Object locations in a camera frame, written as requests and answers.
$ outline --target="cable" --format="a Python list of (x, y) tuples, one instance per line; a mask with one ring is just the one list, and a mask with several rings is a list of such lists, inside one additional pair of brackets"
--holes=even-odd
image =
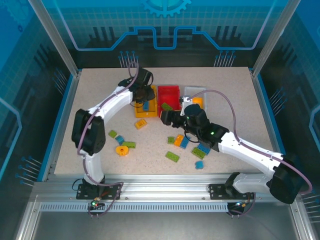
[(187, 132), (186, 132), (186, 131), (184, 131), (184, 136), (185, 136), (186, 139), (188, 139), (189, 142), (191, 142), (191, 143), (194, 143), (194, 144), (198, 144), (198, 143), (199, 143), (199, 141), (192, 141), (192, 140), (190, 140), (190, 139), (187, 137)]
[(252, 203), (251, 203), (249, 209), (246, 212), (241, 213), (241, 216), (246, 216), (248, 213), (250, 213), (252, 211), (252, 209), (254, 208), (255, 204), (256, 204), (256, 194), (253, 193), (253, 200), (252, 200)]
[[(84, 128), (83, 128), (83, 131), (82, 131), (82, 134), (81, 134), (81, 138), (80, 138), (80, 141), (79, 141), (79, 144), (78, 144), (78, 148), (77, 148), (77, 154), (79, 156), (82, 156), (82, 164), (83, 164), (83, 169), (84, 169), (84, 172), (85, 172), (85, 175), (88, 177), (88, 179), (93, 182), (94, 184), (98, 185), (98, 186), (103, 186), (103, 187), (112, 187), (112, 186), (117, 186), (117, 185), (120, 185), (120, 188), (118, 189), (118, 191), (116, 192), (115, 194), (115, 197), (114, 199), (112, 200), (111, 204), (109, 205), (109, 207), (103, 212), (103, 213), (100, 213), (99, 215), (97, 214), (96, 216), (102, 216), (104, 214), (106, 214), (110, 208), (112, 207), (112, 205), (114, 204), (115, 200), (117, 199), (118, 195), (120, 194), (121, 190), (122, 190), (122, 187), (124, 185), (124, 182), (121, 181), (121, 182), (116, 182), (116, 183), (111, 183), (111, 184), (104, 184), (104, 183), (100, 183), (100, 182), (97, 182), (95, 181), (90, 175), (89, 175), (89, 172), (87, 170), (87, 166), (86, 166), (86, 155), (84, 153), (80, 153), (80, 150), (82, 148), (82, 145), (83, 145), (83, 142), (84, 142), (84, 139), (85, 139), (85, 135), (86, 135), (86, 132), (89, 128), (89, 125), (91, 124), (92, 120), (94, 119), (95, 115), (99, 112), (99, 110), (108, 102), (110, 101), (113, 97), (115, 97), (116, 95), (118, 94), (121, 94), (123, 93), (125, 90), (127, 90), (128, 88), (130, 88), (134, 82), (136, 81), (137, 77), (138, 77), (138, 72), (139, 72), (139, 64), (137, 62), (134, 62), (134, 61), (131, 61), (129, 63), (129, 66), (128, 66), (128, 72), (129, 72), (129, 75), (132, 77), (131, 75), (131, 66), (135, 65), (136, 67), (136, 72), (135, 72), (135, 75), (132, 79), (132, 81), (129, 83), (128, 86), (126, 86), (125, 88), (121, 89), (120, 91), (110, 95), (109, 97), (107, 97), (100, 105), (99, 107), (97, 107), (97, 109), (93, 112), (93, 114), (90, 116), (90, 118), (88, 119), (88, 121), (86, 122)], [(91, 213), (90, 209), (88, 209), (88, 213), (91, 217), (95, 216)]]
[(312, 183), (310, 182), (310, 180), (309, 180), (301, 171), (299, 171), (298, 169), (296, 169), (294, 166), (290, 165), (290, 164), (287, 163), (286, 161), (281, 160), (281, 159), (279, 159), (279, 158), (277, 158), (277, 157), (275, 157), (275, 156), (272, 156), (272, 154), (265, 153), (265, 152), (263, 152), (263, 151), (260, 151), (260, 150), (258, 150), (258, 149), (255, 149), (254, 147), (251, 147), (251, 146), (245, 144), (244, 142), (242, 142), (242, 141), (239, 139), (239, 137), (238, 137), (238, 135), (237, 135), (237, 127), (236, 127), (236, 121), (237, 121), (237, 120), (236, 120), (235, 109), (234, 109), (234, 107), (232, 106), (231, 101), (229, 100), (229, 98), (228, 98), (226, 95), (224, 95), (222, 92), (217, 91), (217, 90), (213, 90), (213, 89), (204, 90), (204, 91), (201, 91), (201, 92), (199, 92), (199, 93), (197, 93), (197, 94), (189, 97), (187, 100), (191, 100), (191, 99), (193, 99), (193, 98), (195, 98), (195, 97), (197, 97), (197, 96), (199, 96), (199, 95), (201, 95), (201, 94), (204, 94), (204, 93), (216, 93), (216, 94), (219, 94), (219, 95), (221, 95), (221, 96), (228, 102), (228, 104), (229, 104), (229, 106), (230, 106), (230, 108), (231, 108), (231, 111), (232, 111), (232, 115), (233, 115), (233, 134), (234, 134), (234, 137), (235, 137), (235, 139), (237, 140), (237, 142), (238, 142), (239, 144), (241, 144), (242, 146), (244, 146), (245, 148), (247, 148), (247, 149), (249, 149), (249, 150), (251, 150), (251, 151), (253, 151), (253, 152), (256, 152), (256, 153), (258, 153), (258, 154), (261, 154), (261, 155), (263, 155), (263, 156), (265, 156), (265, 157), (267, 157), (267, 158), (270, 158), (270, 159), (272, 159), (272, 160), (276, 160), (276, 161), (280, 162), (281, 164), (287, 166), (287, 167), (290, 168), (291, 170), (293, 170), (295, 173), (297, 173), (297, 174), (308, 184), (308, 187), (309, 187), (308, 190), (306, 190), (306, 191), (301, 191), (301, 192), (299, 192), (299, 194), (309, 194), (309, 193), (312, 192), (312, 189), (313, 189)]
[(81, 180), (81, 179), (82, 179), (82, 178), (78, 178), (77, 180), (75, 180), (75, 181), (72, 183), (71, 188), (72, 188), (73, 191), (77, 191), (77, 189), (74, 189), (74, 185), (76, 184), (76, 182), (78, 182), (78, 181)]
[(145, 103), (143, 103), (141, 106), (135, 106), (135, 105), (132, 105), (131, 103), (130, 103), (130, 105), (131, 105), (132, 107), (136, 108), (136, 109), (139, 109), (139, 108), (142, 108), (142, 107), (145, 105)]
[(154, 83), (154, 75), (151, 73), (151, 83), (148, 86), (151, 86)]

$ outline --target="lego brick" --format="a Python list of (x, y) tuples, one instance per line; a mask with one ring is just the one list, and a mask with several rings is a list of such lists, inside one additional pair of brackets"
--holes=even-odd
[(134, 125), (135, 125), (136, 129), (139, 130), (142, 127), (144, 127), (145, 125), (147, 125), (147, 122), (146, 122), (146, 120), (141, 119), (141, 120), (137, 121)]
[(114, 139), (114, 138), (117, 136), (117, 132), (114, 131), (114, 130), (111, 130), (111, 131), (108, 133), (108, 135), (109, 135), (111, 138)]
[(142, 109), (143, 109), (143, 111), (145, 111), (145, 112), (149, 111), (149, 101), (146, 101), (146, 102), (143, 104)]
[(174, 144), (175, 146), (179, 147), (183, 139), (184, 139), (184, 136), (182, 136), (182, 135), (179, 134), (179, 135), (176, 137), (176, 139), (175, 139), (175, 141), (174, 141), (173, 144)]
[(173, 108), (170, 105), (168, 105), (167, 103), (165, 103), (165, 102), (161, 104), (161, 107), (166, 111), (172, 111), (173, 110)]
[(119, 145), (123, 144), (125, 141), (121, 135), (115, 137), (115, 140), (118, 142)]
[(175, 137), (174, 136), (168, 136), (168, 144), (174, 144)]
[(119, 155), (119, 156), (125, 156), (128, 155), (129, 153), (129, 148), (127, 146), (117, 146), (115, 148), (115, 152)]
[(136, 148), (136, 143), (134, 141), (124, 141), (122, 143), (122, 146), (127, 146), (130, 149), (135, 149)]
[(192, 102), (194, 104), (199, 104), (200, 108), (204, 109), (204, 101), (203, 101), (202, 97), (194, 97), (194, 98), (192, 98)]
[(188, 143), (189, 143), (188, 137), (184, 136), (184, 138), (183, 138), (183, 140), (182, 140), (182, 142), (180, 144), (180, 148), (186, 149)]
[(180, 158), (178, 155), (176, 155), (176, 154), (174, 154), (173, 152), (170, 152), (170, 151), (168, 151), (166, 153), (165, 157), (170, 159), (170, 160), (172, 160), (172, 161), (174, 161), (175, 163), (178, 162), (178, 160)]
[(204, 159), (205, 157), (205, 153), (203, 151), (201, 151), (199, 148), (195, 147), (192, 152), (193, 155), (197, 156), (198, 158), (200, 158), (201, 160)]
[(204, 162), (201, 160), (201, 161), (196, 161), (195, 162), (195, 169), (203, 169), (204, 168)]
[(207, 148), (205, 146), (203, 146), (201, 143), (199, 143), (199, 145), (197, 146), (198, 149), (200, 149), (202, 152), (205, 153), (205, 155), (208, 155), (210, 153), (210, 148)]

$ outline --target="green lego brick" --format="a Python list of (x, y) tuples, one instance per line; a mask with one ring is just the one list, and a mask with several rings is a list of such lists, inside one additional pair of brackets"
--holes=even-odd
[(205, 157), (205, 153), (203, 151), (201, 151), (199, 148), (195, 147), (192, 152), (193, 155), (197, 156), (198, 158), (200, 158), (201, 160), (204, 159)]
[(124, 141), (122, 146), (127, 146), (129, 149), (135, 149), (136, 143), (134, 141)]
[(116, 131), (113, 131), (113, 130), (111, 130), (109, 133), (108, 133), (108, 135), (110, 136), (110, 137), (112, 137), (113, 139), (117, 136), (117, 132)]
[(166, 153), (165, 157), (174, 161), (175, 163), (177, 163), (180, 158), (178, 155), (175, 155), (173, 152), (170, 151)]
[(166, 111), (172, 111), (173, 110), (173, 108), (170, 105), (168, 105), (167, 103), (165, 103), (165, 102), (161, 104), (161, 107)]
[(168, 144), (174, 144), (175, 137), (174, 136), (168, 136)]

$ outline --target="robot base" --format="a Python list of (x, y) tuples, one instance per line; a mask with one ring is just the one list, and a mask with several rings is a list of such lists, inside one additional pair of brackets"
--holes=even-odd
[(120, 186), (120, 184), (115, 186), (92, 185), (82, 179), (82, 183), (78, 186), (75, 198), (78, 200), (92, 200), (96, 197), (102, 196), (102, 200), (113, 200)]

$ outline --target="yellow tray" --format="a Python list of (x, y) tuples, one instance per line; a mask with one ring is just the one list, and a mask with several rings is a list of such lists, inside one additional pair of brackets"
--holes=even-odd
[(152, 85), (151, 88), (154, 91), (155, 98), (149, 101), (149, 110), (144, 111), (142, 103), (135, 103), (134, 111), (136, 118), (155, 118), (158, 117), (158, 103), (157, 103), (157, 87)]

